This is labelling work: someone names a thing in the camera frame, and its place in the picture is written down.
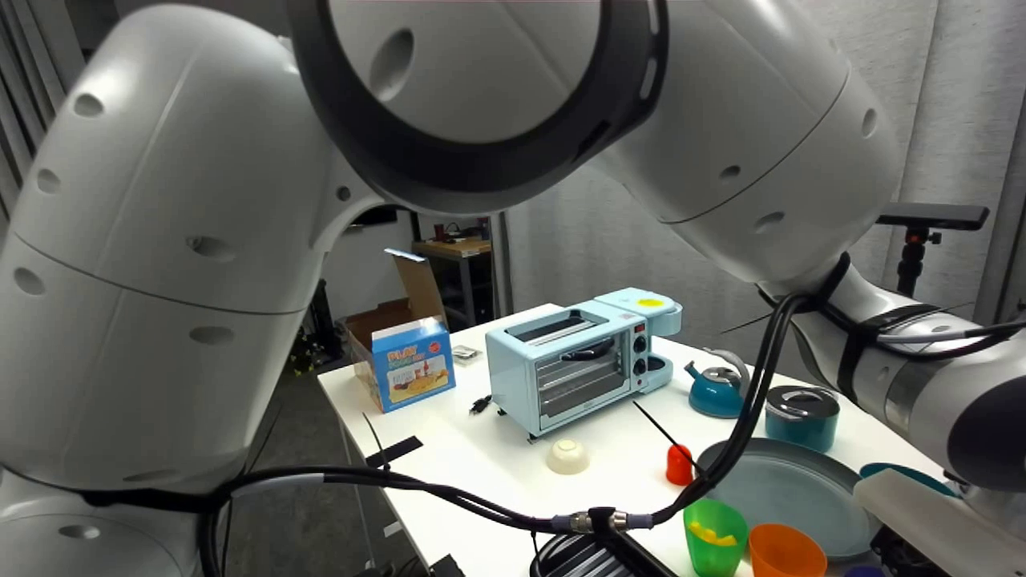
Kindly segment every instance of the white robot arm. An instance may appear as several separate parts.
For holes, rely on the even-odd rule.
[[[1020,340],[939,361],[849,340],[912,303],[839,267],[897,154],[793,4],[290,11],[296,60],[207,11],[125,18],[34,157],[0,256],[0,556],[16,574],[191,574],[188,513],[77,491],[237,475],[322,256],[383,197],[499,211],[586,159],[767,294],[827,286],[827,314],[794,322],[822,373],[986,502],[1026,491]],[[970,325],[915,314],[892,333],[957,327]]]

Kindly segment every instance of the orange cup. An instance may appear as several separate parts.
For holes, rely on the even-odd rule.
[[[758,577],[823,577],[827,574],[823,547],[793,527],[749,529],[746,559]]]

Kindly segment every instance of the white plate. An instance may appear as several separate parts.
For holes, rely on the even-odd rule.
[[[720,445],[703,452],[709,468]],[[731,475],[709,495],[743,513],[746,527],[781,523],[811,536],[829,565],[870,556],[879,523],[852,500],[857,472],[839,461],[773,443],[749,438]]]

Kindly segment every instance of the blue box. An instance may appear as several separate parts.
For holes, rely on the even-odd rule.
[[[456,387],[449,329],[436,316],[376,329],[373,373],[385,412]]]

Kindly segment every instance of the green cup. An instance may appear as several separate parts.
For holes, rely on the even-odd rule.
[[[746,550],[746,523],[720,500],[695,500],[685,506],[683,536],[700,577],[731,577]]]

